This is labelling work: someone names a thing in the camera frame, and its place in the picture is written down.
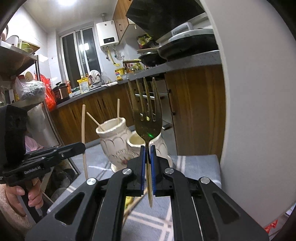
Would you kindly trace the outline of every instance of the pink sleeve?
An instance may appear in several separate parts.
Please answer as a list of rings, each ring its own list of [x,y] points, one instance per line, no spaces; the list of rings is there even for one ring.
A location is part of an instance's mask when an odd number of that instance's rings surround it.
[[[43,146],[39,145],[33,138],[30,138],[28,136],[25,136],[25,142],[27,152],[43,148]]]

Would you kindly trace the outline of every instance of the window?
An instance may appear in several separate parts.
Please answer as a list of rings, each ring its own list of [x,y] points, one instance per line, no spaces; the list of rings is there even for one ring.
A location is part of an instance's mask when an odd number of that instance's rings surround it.
[[[101,73],[93,28],[80,29],[62,36],[61,45],[63,66],[71,88],[78,87],[77,80],[91,70]]]

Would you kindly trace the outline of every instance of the chopstick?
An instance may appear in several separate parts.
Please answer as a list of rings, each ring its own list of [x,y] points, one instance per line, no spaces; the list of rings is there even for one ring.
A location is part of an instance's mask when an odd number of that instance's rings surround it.
[[[106,131],[106,130],[105,130],[105,129],[99,124],[99,122],[97,122],[96,119],[93,118],[93,117],[91,116],[90,113],[87,112],[87,115],[88,115],[88,116],[89,116],[89,117],[90,117],[90,118],[91,118],[91,119],[92,119],[92,120],[98,125],[99,128],[101,128],[102,131]]]
[[[128,215],[138,205],[138,203],[142,200],[142,198],[145,197],[146,194],[147,194],[147,188],[145,188],[143,196],[137,197],[130,205],[127,206],[127,208],[124,210],[124,213],[123,213],[122,226],[125,224],[125,222],[128,218]]]
[[[86,105],[82,105],[82,117],[81,117],[81,142],[85,144],[85,110],[86,110]],[[83,167],[84,167],[84,174],[85,174],[85,179],[87,180],[89,178],[89,175],[87,173],[87,164],[86,164],[86,155],[85,152],[82,154],[83,158]]]
[[[119,112],[120,112],[120,99],[117,99],[117,124],[120,123]]]

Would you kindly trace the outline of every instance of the wooden cabinet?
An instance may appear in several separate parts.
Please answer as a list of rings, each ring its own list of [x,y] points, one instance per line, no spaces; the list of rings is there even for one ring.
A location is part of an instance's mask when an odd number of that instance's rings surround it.
[[[178,155],[216,154],[225,129],[225,88],[221,65],[165,74]]]
[[[133,125],[133,113],[126,84],[110,87],[79,100],[73,101],[51,112],[55,126],[65,145],[81,141],[82,105],[99,123],[116,118],[117,98],[120,98],[120,116],[126,119],[126,125]],[[97,125],[85,117],[85,140],[90,142],[99,138]]]
[[[132,0],[118,0],[113,20],[115,22],[116,31],[118,35],[118,40],[122,39],[127,27],[129,26],[128,18],[126,17],[126,13],[132,3]]]

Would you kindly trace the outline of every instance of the ceiling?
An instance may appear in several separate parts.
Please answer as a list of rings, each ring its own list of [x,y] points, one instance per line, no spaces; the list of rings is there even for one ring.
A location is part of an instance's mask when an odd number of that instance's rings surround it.
[[[24,7],[47,32],[54,28],[59,32],[68,26],[101,18],[103,12],[111,19],[116,1],[76,0],[71,6],[63,6],[59,0],[27,0]]]

